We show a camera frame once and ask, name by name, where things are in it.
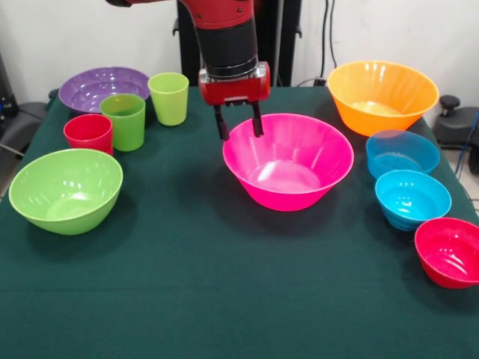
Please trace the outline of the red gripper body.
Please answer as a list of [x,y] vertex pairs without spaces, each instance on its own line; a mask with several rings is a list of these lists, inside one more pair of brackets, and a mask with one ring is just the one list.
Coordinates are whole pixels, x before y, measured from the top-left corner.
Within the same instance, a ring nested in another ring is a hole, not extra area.
[[260,61],[251,73],[235,79],[214,79],[206,69],[201,69],[198,86],[205,103],[210,106],[259,102],[270,95],[270,68],[266,61]]

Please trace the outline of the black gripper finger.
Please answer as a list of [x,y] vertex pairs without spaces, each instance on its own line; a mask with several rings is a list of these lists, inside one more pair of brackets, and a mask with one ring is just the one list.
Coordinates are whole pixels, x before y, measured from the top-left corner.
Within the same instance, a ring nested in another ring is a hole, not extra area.
[[263,132],[263,124],[261,120],[261,112],[260,112],[260,106],[258,102],[252,102],[251,107],[253,109],[253,118],[252,118],[252,125],[253,125],[253,130],[254,130],[254,136],[256,138],[260,138],[264,132]]
[[222,115],[222,109],[220,105],[214,105],[213,106],[214,112],[215,112],[215,119],[219,131],[220,138],[223,141],[227,141],[229,139],[229,129],[228,129],[228,124],[225,121],[223,115]]

